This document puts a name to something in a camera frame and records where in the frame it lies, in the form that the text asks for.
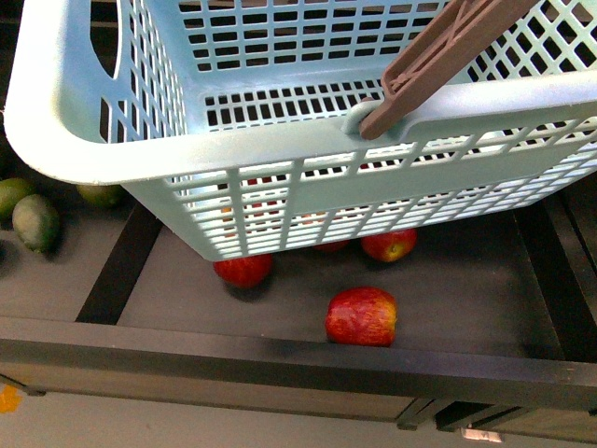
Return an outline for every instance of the apple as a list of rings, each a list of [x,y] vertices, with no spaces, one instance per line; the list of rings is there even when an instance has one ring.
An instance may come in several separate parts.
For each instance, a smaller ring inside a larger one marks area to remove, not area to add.
[[[361,247],[372,258],[390,263],[407,255],[417,243],[417,231],[404,229],[361,238]]]
[[[313,249],[325,252],[327,254],[337,252],[350,243],[350,240],[332,241],[331,243],[322,243],[320,245],[314,245]]]
[[[396,316],[396,300],[383,289],[346,289],[327,308],[327,337],[334,343],[387,347],[395,338]]]
[[[235,287],[248,289],[259,285],[271,272],[271,254],[214,261],[215,273]]]

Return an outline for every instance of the basket handle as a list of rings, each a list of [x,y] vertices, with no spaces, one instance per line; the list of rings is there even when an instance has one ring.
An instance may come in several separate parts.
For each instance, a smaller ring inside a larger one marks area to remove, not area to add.
[[[489,47],[537,0],[451,0],[383,71],[385,99],[360,123],[379,137]]]

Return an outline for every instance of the shopping basket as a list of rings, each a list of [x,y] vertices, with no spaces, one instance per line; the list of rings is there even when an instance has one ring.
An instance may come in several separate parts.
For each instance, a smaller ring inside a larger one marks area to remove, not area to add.
[[[122,184],[206,259],[525,206],[597,169],[597,5],[547,0],[372,140],[380,76],[447,0],[26,0],[5,127],[36,170]],[[361,103],[363,99],[373,101]]]

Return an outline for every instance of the gray shelf surface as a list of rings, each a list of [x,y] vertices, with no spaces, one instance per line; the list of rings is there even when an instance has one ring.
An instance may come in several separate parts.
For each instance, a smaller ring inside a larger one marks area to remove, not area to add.
[[[357,241],[334,254],[277,253],[271,277],[249,291],[227,287],[164,228],[118,325],[322,343],[331,298],[364,285],[396,297],[394,348],[562,358],[511,214],[419,229],[415,250],[391,265]]]
[[[73,322],[124,228],[133,200],[115,210],[101,210],[86,205],[74,185],[19,163],[12,175],[31,180],[52,201],[61,217],[61,237],[51,254],[35,254],[9,222],[2,224],[0,316]]]

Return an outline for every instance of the orange object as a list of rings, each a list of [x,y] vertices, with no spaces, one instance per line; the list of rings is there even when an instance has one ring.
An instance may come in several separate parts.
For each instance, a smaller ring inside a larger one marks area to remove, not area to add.
[[[0,393],[0,413],[14,413],[19,408],[22,398],[17,395],[17,388],[5,385]]]

